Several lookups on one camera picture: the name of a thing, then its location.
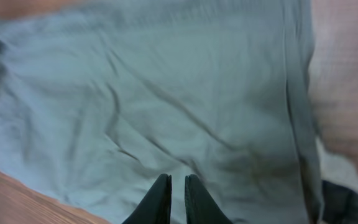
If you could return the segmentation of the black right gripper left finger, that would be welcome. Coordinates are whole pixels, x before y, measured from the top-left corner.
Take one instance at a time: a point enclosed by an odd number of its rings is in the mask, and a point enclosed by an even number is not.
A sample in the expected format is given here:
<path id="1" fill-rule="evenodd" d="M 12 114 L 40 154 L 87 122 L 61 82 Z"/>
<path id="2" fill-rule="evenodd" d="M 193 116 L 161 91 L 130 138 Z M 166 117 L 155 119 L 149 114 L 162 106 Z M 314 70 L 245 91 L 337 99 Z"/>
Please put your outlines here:
<path id="1" fill-rule="evenodd" d="M 170 224 L 172 177 L 161 174 L 122 224 Z"/>

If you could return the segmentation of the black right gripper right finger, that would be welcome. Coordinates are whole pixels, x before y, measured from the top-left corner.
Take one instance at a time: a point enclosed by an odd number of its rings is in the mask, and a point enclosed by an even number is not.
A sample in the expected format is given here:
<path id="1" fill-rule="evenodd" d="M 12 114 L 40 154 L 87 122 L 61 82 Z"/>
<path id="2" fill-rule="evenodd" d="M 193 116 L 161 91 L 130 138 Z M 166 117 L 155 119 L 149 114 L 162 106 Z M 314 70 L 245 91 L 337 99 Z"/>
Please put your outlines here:
<path id="1" fill-rule="evenodd" d="M 232 224 L 194 174 L 185 177 L 185 208 L 187 224 Z"/>

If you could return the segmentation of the grey shorts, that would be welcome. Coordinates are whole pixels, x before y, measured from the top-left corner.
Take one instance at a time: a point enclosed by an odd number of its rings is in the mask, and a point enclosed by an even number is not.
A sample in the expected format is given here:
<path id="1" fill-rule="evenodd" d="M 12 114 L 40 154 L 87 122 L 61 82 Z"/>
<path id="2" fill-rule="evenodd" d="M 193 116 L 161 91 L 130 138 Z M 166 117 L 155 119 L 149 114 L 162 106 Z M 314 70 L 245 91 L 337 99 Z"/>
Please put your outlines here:
<path id="1" fill-rule="evenodd" d="M 123 223 L 197 175 L 232 223 L 358 223 L 308 98 L 309 1 L 83 1 L 0 19 L 0 171 Z"/>

